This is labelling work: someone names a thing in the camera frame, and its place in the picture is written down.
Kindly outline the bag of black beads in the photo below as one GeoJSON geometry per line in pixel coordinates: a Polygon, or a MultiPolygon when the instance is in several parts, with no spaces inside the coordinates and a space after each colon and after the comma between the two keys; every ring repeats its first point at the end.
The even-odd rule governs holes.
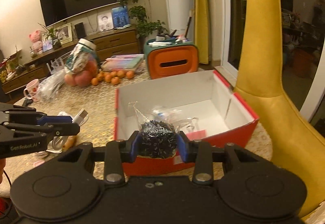
{"type": "Polygon", "coordinates": [[[169,159],[176,154],[177,122],[169,124],[155,116],[151,110],[141,110],[138,102],[130,102],[129,109],[137,118],[140,135],[138,155],[150,159],[169,159]]]}

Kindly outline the blueberry snack packet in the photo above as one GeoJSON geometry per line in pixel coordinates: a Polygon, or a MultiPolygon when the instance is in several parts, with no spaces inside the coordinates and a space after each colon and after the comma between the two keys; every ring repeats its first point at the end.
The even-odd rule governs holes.
{"type": "Polygon", "coordinates": [[[182,111],[175,108],[156,106],[152,109],[152,112],[155,116],[169,124],[174,124],[182,118],[182,111]]]}

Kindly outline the pink binder clip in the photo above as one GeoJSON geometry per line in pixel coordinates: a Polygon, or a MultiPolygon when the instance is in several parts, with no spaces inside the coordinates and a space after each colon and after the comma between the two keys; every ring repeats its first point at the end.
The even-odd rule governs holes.
{"type": "Polygon", "coordinates": [[[187,118],[184,120],[181,130],[189,138],[189,140],[203,140],[207,137],[207,132],[205,129],[199,127],[198,118],[187,118]]]}

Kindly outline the yellow plush dog toy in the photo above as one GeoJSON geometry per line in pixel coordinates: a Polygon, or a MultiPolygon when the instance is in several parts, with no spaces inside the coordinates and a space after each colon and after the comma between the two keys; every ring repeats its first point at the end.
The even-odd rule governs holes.
{"type": "Polygon", "coordinates": [[[74,136],[68,136],[68,139],[64,143],[62,149],[64,151],[69,150],[70,148],[72,148],[76,144],[76,141],[77,141],[77,136],[76,135],[74,135],[74,136]]]}

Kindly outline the pink strawberry mug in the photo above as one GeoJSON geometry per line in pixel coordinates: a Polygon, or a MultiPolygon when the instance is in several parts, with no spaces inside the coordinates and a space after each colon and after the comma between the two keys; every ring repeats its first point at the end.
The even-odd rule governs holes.
{"type": "Polygon", "coordinates": [[[37,97],[37,91],[39,88],[39,79],[33,79],[30,81],[27,85],[26,88],[23,91],[23,94],[25,98],[28,100],[33,100],[34,102],[37,102],[39,99],[37,97]]]}

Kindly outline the clear plastic bag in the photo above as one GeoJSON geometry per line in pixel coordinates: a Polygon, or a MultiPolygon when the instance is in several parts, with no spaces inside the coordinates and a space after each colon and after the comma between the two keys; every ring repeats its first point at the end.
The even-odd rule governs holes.
{"type": "Polygon", "coordinates": [[[56,97],[58,90],[65,83],[64,76],[66,71],[59,70],[48,78],[44,79],[37,89],[37,99],[41,102],[51,102],[56,97]]]}

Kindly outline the red cardboard box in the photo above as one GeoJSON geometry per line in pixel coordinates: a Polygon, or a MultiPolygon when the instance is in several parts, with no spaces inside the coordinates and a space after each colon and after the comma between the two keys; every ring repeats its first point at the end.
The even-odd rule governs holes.
{"type": "Polygon", "coordinates": [[[187,118],[198,118],[205,129],[204,141],[223,147],[231,142],[245,147],[257,125],[258,116],[230,84],[215,70],[180,74],[125,85],[116,91],[116,140],[127,140],[138,130],[137,118],[129,109],[137,101],[141,110],[156,106],[182,111],[177,125],[187,118]]]}

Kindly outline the red apple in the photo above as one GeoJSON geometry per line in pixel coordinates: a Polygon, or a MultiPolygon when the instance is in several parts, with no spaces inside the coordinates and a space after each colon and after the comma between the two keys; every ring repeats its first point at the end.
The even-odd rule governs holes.
{"type": "Polygon", "coordinates": [[[75,81],[75,79],[74,79],[74,75],[66,74],[66,75],[64,76],[64,81],[65,81],[65,83],[66,83],[67,85],[69,85],[69,86],[76,86],[76,85],[77,85],[77,84],[76,84],[76,81],[75,81]]]}
{"type": "Polygon", "coordinates": [[[93,75],[88,70],[83,70],[82,72],[75,75],[75,82],[80,87],[86,87],[91,84],[93,75]]]}

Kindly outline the patterned cloth bag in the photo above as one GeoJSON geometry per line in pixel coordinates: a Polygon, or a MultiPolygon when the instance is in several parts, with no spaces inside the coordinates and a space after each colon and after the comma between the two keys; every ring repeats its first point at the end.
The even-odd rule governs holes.
{"type": "Polygon", "coordinates": [[[99,60],[96,54],[96,44],[85,38],[81,38],[69,54],[64,65],[64,70],[66,74],[78,74],[85,69],[87,63],[90,61],[95,62],[95,66],[98,65],[99,60]]]}

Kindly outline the pink pig plush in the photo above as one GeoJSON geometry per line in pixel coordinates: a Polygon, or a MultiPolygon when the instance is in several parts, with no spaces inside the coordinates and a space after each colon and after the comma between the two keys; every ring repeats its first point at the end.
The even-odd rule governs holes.
{"type": "Polygon", "coordinates": [[[29,39],[32,42],[31,50],[36,54],[42,53],[42,32],[35,30],[29,34],[29,39]]]}

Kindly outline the framed photo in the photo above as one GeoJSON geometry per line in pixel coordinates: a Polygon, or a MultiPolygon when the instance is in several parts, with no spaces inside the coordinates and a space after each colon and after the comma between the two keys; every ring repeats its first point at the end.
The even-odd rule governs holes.
{"type": "Polygon", "coordinates": [[[72,24],[66,23],[56,28],[56,36],[62,45],[73,41],[72,24]]]}

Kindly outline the black speaker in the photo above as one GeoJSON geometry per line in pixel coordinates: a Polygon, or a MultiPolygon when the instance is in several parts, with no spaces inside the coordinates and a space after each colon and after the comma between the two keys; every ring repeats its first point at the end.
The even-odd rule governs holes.
{"type": "Polygon", "coordinates": [[[77,23],[74,25],[74,29],[78,39],[85,38],[87,36],[83,23],[77,23]]]}

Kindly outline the yellow chair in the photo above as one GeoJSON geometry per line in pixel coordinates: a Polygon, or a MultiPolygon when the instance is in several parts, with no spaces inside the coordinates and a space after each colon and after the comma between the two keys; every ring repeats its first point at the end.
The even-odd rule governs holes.
{"type": "Polygon", "coordinates": [[[305,182],[307,198],[300,218],[305,223],[324,223],[324,137],[284,91],[282,70],[280,0],[247,0],[235,90],[271,137],[272,162],[305,182]]]}

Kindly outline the green orange tissue box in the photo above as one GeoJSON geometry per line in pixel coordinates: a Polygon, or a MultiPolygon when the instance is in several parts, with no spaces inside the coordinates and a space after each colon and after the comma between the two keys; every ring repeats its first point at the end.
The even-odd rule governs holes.
{"type": "Polygon", "coordinates": [[[198,70],[198,49],[193,42],[148,40],[143,52],[151,79],[193,73],[198,70]]]}

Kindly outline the wooden tv cabinet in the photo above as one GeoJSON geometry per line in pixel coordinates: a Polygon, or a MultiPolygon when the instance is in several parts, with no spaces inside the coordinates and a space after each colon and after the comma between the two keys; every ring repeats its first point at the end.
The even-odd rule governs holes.
{"type": "Polygon", "coordinates": [[[67,61],[64,69],[68,72],[77,72],[86,59],[103,62],[114,55],[136,54],[140,51],[135,26],[89,35],[82,42],[79,40],[68,42],[59,49],[51,49],[31,59],[24,65],[25,70],[12,80],[3,83],[1,89],[5,94],[9,94],[26,86],[33,79],[47,78],[50,74],[48,66],[55,59],[60,62],[67,61]]]}

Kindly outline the yellow curtain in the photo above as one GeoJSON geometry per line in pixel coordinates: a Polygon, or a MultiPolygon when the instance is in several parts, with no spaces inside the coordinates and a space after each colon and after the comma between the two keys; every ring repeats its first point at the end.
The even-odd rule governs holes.
{"type": "Polygon", "coordinates": [[[209,63],[209,8],[208,0],[194,0],[194,43],[200,64],[209,63]]]}

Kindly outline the blue photo card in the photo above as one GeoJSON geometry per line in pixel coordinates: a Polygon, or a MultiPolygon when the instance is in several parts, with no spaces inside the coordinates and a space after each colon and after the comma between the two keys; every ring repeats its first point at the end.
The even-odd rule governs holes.
{"type": "Polygon", "coordinates": [[[112,18],[113,18],[114,28],[122,28],[130,25],[128,9],[126,6],[113,8],[112,18]]]}

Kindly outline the portrait photo frame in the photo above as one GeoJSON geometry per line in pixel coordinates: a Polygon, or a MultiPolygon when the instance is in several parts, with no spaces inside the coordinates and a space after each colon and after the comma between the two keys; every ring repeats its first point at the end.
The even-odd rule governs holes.
{"type": "Polygon", "coordinates": [[[97,22],[100,32],[112,30],[114,28],[112,14],[110,12],[98,15],[97,22]]]}

